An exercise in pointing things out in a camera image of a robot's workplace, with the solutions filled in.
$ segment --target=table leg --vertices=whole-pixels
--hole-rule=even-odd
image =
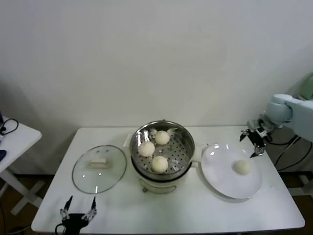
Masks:
[[[311,196],[313,198],[313,180],[309,181],[305,175],[299,175],[300,180],[304,184],[301,188],[288,188],[292,196]]]
[[[4,192],[6,191],[6,189],[9,187],[9,185],[7,183],[5,183],[3,185],[3,187],[0,189],[0,198],[2,197],[2,195],[4,194]]]
[[[44,182],[38,182],[32,190],[28,190],[24,185],[22,185],[18,179],[10,173],[8,170],[4,170],[0,173],[0,177],[7,182],[11,187],[13,187],[16,191],[18,191],[20,194],[24,196],[25,199],[22,199],[22,202],[19,202],[16,207],[13,208],[11,211],[13,214],[17,214],[25,205],[26,202],[30,202],[35,207],[39,208],[42,199],[38,196],[36,196],[34,193],[36,193],[43,185]]]

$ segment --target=white plate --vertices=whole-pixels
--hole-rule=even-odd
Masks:
[[[261,172],[250,155],[240,145],[214,144],[203,153],[201,168],[207,181],[220,193],[236,199],[250,198],[262,184]],[[237,160],[251,162],[248,175],[241,175],[234,170],[233,165]]]

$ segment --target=glass lid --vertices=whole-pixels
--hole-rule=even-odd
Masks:
[[[88,150],[75,163],[72,172],[74,185],[82,192],[95,194],[111,189],[126,170],[123,151],[113,145]]]

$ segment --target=blue object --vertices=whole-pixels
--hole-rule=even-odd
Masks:
[[[0,162],[2,159],[6,156],[6,151],[5,150],[0,150]]]

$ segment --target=white wall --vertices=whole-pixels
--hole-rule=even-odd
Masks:
[[[313,70],[311,0],[2,0],[0,109],[54,173],[80,126],[237,125]]]

